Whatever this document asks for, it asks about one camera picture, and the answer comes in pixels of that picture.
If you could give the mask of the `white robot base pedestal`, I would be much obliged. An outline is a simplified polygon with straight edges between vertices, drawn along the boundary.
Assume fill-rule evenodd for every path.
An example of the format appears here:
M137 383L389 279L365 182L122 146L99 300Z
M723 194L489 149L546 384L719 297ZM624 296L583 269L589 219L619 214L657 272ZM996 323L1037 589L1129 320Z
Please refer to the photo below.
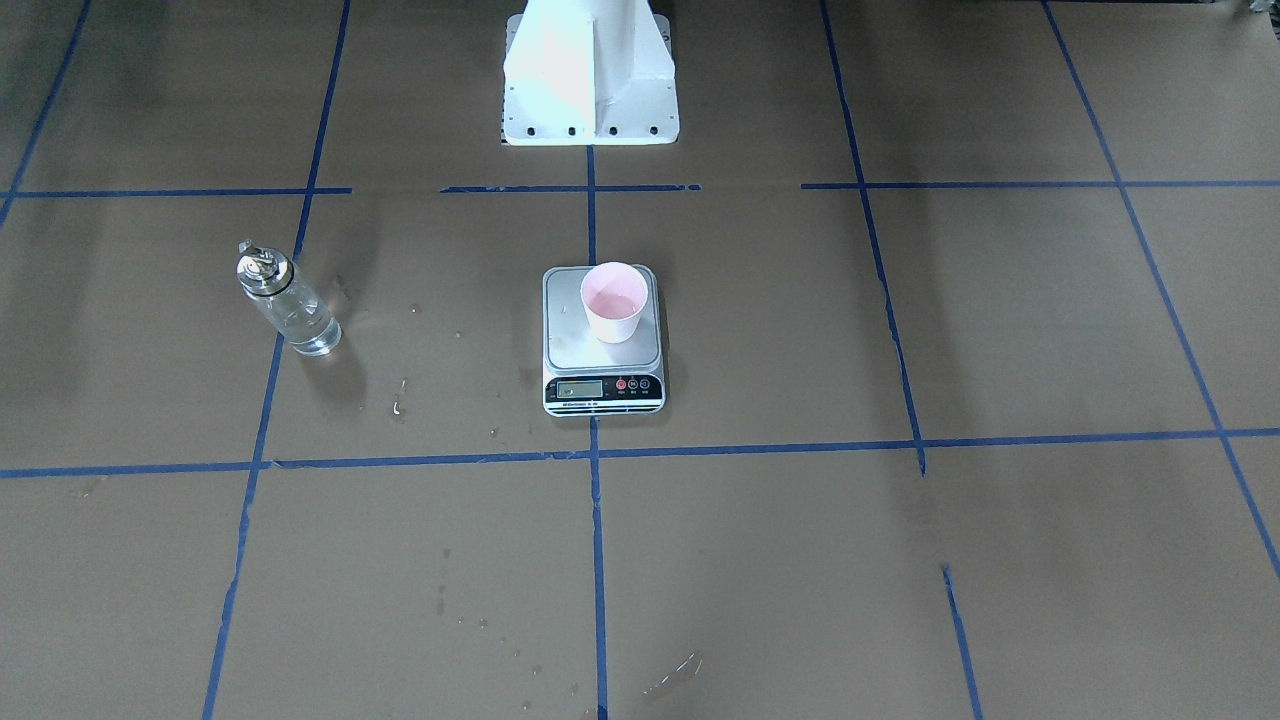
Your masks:
M529 1L506 22L509 146L649 146L681 133L669 18L648 1Z

